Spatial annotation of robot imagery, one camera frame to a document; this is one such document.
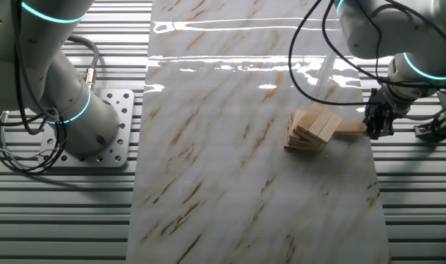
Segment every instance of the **perforated plate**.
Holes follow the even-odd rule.
[[[105,150],[94,155],[85,155],[82,157],[71,155],[64,151],[62,157],[60,157],[54,164],[54,168],[118,168],[126,165],[128,143],[130,141],[132,111],[134,109],[134,92],[129,89],[97,89],[96,94],[99,98],[107,100],[113,105],[119,114],[119,124],[124,124],[125,126],[120,126],[114,141]],[[46,126],[40,145],[40,152],[52,149],[52,143],[49,139],[55,139],[55,133],[54,129],[50,126]],[[43,156],[50,155],[50,153],[50,151],[46,151],[43,153]],[[39,164],[43,162],[43,156],[39,157]]]

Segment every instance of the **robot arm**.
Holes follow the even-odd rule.
[[[11,2],[0,0],[0,111],[18,109]],[[21,50],[32,91],[44,107],[61,113],[68,135],[65,150],[78,156],[105,149],[119,129],[114,107],[96,96],[60,51],[93,2],[23,0],[21,8]],[[93,79],[88,72],[87,81]],[[21,91],[24,105],[39,113],[23,78]],[[47,123],[54,126],[54,121]]]
[[[446,0],[398,2],[418,11],[446,34]],[[339,0],[336,4],[348,47],[354,56],[376,58],[379,34],[366,17],[368,15],[381,30],[378,55],[394,55],[388,68],[389,81],[446,84],[446,42],[422,20],[382,0]],[[365,112],[369,136],[377,139],[392,134],[395,118],[405,116],[418,98],[434,93],[436,89],[382,84],[370,98],[382,105],[369,106]]]

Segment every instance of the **cable connector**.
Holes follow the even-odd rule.
[[[93,68],[88,68],[87,75],[86,75],[86,83],[88,84],[88,87],[94,91],[96,88],[96,70]]]

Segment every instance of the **wooden block stack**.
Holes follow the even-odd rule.
[[[342,117],[314,103],[306,111],[297,109],[288,120],[285,148],[318,152],[323,149],[334,132],[363,133],[363,123],[340,124]]]

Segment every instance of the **marble surface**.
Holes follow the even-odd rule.
[[[127,263],[388,263],[368,138],[287,153],[311,103],[288,74],[313,0],[155,0]],[[321,4],[296,44],[311,95],[360,101],[358,73],[324,43]],[[329,35],[346,51],[335,11]],[[359,107],[329,107],[359,122]]]

